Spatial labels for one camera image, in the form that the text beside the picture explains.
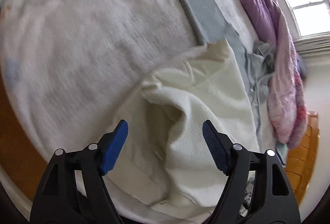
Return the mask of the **cream white knit sweater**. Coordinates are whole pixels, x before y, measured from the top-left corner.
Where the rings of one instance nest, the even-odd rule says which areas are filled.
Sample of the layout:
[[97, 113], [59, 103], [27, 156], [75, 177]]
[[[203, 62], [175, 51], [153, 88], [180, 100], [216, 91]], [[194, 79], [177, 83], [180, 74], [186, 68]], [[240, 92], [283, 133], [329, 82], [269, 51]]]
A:
[[256, 129], [234, 52], [226, 39], [194, 48], [146, 76], [111, 125], [128, 136], [106, 185], [119, 213], [145, 223], [200, 223], [226, 183], [204, 140], [215, 128], [257, 151]]

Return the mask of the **pink floral quilt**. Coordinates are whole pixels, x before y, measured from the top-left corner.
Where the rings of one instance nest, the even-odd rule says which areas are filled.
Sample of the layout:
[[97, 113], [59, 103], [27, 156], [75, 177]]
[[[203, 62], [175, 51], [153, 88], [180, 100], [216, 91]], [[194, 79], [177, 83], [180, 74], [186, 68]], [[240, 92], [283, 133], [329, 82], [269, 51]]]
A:
[[269, 89], [269, 117], [275, 137], [289, 148], [299, 146], [308, 125], [298, 58], [286, 18], [277, 0], [264, 0], [276, 36], [275, 73]]

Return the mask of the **white fuzzy bed blanket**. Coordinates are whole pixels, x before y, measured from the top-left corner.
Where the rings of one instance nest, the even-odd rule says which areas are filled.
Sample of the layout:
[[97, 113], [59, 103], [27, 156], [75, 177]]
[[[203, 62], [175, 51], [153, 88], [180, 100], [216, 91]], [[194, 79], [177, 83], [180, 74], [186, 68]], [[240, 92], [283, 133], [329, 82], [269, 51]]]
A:
[[4, 0], [1, 68], [19, 122], [49, 160], [109, 127], [141, 79], [200, 47], [179, 0]]

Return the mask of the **light grey blue garment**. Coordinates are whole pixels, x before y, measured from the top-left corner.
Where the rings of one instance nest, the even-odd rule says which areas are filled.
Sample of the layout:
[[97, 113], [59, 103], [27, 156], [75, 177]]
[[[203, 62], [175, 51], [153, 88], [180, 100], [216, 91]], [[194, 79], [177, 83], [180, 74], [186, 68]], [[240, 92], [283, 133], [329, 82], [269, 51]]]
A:
[[180, 0], [180, 3], [200, 44], [222, 39], [229, 42], [251, 103], [256, 131], [260, 133], [267, 119], [268, 82], [275, 70], [273, 46], [260, 41], [252, 53], [247, 52], [239, 34], [226, 21], [215, 0]]

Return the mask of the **window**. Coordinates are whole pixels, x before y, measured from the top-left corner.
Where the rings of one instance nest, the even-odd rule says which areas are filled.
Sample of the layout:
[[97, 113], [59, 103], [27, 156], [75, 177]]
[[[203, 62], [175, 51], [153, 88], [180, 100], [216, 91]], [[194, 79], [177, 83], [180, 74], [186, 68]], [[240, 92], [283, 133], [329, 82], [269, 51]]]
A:
[[329, 33], [329, 0], [285, 0], [301, 38]]

